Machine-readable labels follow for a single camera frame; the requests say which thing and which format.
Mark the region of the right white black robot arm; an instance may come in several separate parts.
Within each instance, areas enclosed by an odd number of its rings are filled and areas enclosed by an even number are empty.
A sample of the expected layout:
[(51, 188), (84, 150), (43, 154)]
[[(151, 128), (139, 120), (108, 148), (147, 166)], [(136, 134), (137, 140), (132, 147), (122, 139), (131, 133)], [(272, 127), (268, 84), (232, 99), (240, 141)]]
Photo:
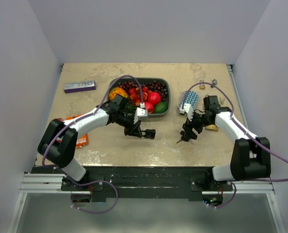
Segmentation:
[(229, 107), (219, 104), (217, 96), (207, 96), (203, 101), (205, 109), (200, 114), (190, 103), (183, 102), (180, 106), (180, 114), (187, 116), (180, 133), (181, 140), (196, 140), (206, 126), (213, 125), (225, 133), (234, 147), (230, 163), (209, 168), (203, 178), (191, 178), (191, 190), (215, 191), (225, 181), (268, 178), (271, 174), (269, 140), (248, 132)]

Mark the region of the black padlock with keys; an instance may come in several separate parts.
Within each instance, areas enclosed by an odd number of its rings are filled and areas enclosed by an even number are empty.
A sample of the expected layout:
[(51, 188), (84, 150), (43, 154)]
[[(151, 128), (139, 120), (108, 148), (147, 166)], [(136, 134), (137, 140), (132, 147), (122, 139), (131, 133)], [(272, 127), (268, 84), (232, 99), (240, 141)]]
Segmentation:
[(146, 129), (141, 131), (142, 137), (146, 138), (146, 139), (155, 139), (155, 135), (156, 135), (156, 130), (155, 129)]

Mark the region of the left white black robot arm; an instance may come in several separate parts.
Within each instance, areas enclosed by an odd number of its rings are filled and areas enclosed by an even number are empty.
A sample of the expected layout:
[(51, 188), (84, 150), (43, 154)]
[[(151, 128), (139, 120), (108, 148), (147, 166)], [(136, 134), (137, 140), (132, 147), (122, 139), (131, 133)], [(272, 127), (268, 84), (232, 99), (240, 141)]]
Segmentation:
[(124, 127), (124, 134), (138, 138), (155, 138), (155, 130), (141, 130), (141, 121), (137, 115), (133, 118), (127, 114), (128, 99), (117, 94), (113, 100), (98, 105), (92, 111), (71, 120), (52, 120), (37, 151), (58, 166), (78, 190), (89, 186), (89, 172), (74, 158), (76, 142), (88, 132), (116, 123)]

